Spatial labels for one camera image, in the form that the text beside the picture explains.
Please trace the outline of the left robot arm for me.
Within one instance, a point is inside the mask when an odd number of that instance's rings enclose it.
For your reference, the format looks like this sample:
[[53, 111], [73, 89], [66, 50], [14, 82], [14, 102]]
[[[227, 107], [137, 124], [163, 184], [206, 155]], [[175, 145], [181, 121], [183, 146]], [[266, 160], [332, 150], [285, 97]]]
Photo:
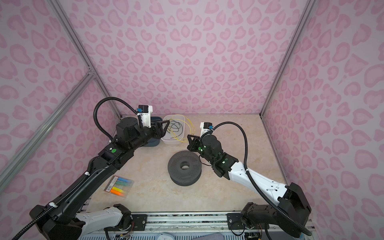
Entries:
[[148, 127], [140, 127], [137, 118], [122, 119], [116, 126], [117, 134], [111, 143], [90, 160], [82, 176], [52, 202], [45, 206], [37, 205], [30, 211], [32, 220], [24, 230], [35, 226], [48, 240], [77, 240], [103, 228], [128, 228], [130, 211], [122, 205], [88, 216], [79, 215], [78, 210], [102, 183], [134, 156], [136, 149], [146, 145], [150, 139], [164, 137], [169, 124], [169, 121], [157, 121], [150, 122]]

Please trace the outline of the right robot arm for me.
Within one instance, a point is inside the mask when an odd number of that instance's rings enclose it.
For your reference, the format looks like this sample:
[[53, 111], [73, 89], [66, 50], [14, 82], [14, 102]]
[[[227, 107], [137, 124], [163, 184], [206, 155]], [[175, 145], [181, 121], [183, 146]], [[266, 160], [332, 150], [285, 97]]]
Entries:
[[299, 185], [285, 185], [246, 168], [243, 162], [225, 153], [213, 135], [188, 135], [188, 141], [187, 149], [207, 160], [218, 177], [241, 184], [266, 201], [265, 205], [247, 203], [243, 208], [240, 221], [246, 229], [277, 225], [294, 238], [312, 235], [306, 228], [312, 209]]

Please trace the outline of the dark grey spool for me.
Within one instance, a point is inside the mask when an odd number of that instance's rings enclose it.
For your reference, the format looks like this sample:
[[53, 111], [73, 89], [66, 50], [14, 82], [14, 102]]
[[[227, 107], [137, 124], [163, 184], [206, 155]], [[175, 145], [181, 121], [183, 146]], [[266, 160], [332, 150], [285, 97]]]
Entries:
[[195, 184], [202, 174], [202, 163], [197, 154], [180, 151], [168, 162], [168, 173], [178, 186], [187, 187]]

